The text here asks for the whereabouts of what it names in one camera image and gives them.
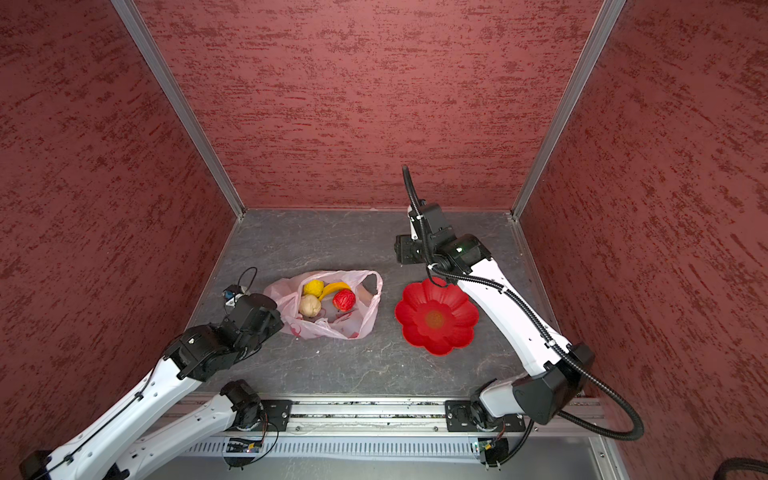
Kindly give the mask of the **red flower-shaped plastic bowl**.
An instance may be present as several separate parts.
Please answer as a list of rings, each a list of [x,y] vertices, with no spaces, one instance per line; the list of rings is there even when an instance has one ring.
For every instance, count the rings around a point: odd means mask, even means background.
[[[434,356],[469,346],[479,321],[479,311],[470,297],[439,279],[409,284],[394,315],[406,342]]]

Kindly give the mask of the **yellow fake banana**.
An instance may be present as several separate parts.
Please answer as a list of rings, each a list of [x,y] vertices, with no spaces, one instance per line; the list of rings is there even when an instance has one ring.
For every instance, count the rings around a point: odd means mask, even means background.
[[[335,293],[337,293],[339,291],[350,290],[350,289],[351,289],[351,287],[348,284],[346,284],[345,282],[339,281],[339,282],[329,283],[329,284],[326,284],[324,286],[324,288],[323,288],[321,294],[319,295],[318,299],[320,301],[322,301],[326,297],[328,297],[329,295],[335,294]]]

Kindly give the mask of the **pink plastic bag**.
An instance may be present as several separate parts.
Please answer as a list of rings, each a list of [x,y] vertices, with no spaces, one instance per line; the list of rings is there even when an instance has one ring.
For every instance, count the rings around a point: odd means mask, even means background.
[[[349,312],[339,312],[332,304],[335,293],[321,301],[322,310],[317,317],[303,317],[298,312],[303,286],[314,279],[322,280],[325,285],[339,281],[348,284],[357,297],[355,307]],[[277,303],[284,333],[301,339],[338,340],[362,339],[372,332],[382,293],[383,279],[372,270],[313,271],[278,280],[264,291]]]

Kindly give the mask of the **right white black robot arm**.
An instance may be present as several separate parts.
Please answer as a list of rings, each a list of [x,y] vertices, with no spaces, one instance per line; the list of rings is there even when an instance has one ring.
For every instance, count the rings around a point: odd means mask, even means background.
[[[481,387],[475,399],[477,420],[524,414],[539,424],[549,423],[586,383],[586,376],[557,351],[589,370],[592,350],[570,342],[544,322],[477,237],[454,234],[439,205],[409,210],[408,217],[411,232],[396,237],[398,261],[424,263],[436,279],[467,294],[510,343],[525,370],[519,377]]]

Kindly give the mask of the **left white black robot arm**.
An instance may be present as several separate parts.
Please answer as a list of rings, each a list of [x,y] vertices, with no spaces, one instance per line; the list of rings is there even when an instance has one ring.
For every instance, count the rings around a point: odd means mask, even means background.
[[[24,479],[143,479],[194,444],[230,428],[268,431],[262,400],[244,380],[227,383],[203,406],[151,428],[216,373],[250,358],[284,324],[263,294],[242,294],[220,323],[185,330],[150,372],[89,427],[54,450],[37,450],[20,466]]]

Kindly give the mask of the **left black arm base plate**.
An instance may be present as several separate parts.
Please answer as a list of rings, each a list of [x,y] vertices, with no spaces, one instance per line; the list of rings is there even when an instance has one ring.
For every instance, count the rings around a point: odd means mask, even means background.
[[[287,429],[294,402],[283,399],[262,399],[246,407],[240,429],[262,431],[271,426],[280,432]]]

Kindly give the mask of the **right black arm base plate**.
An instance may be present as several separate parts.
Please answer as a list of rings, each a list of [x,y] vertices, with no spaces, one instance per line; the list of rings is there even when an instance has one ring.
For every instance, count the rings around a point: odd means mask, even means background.
[[[518,433],[526,428],[522,417],[492,417],[478,401],[447,400],[444,409],[447,430],[451,433]]]

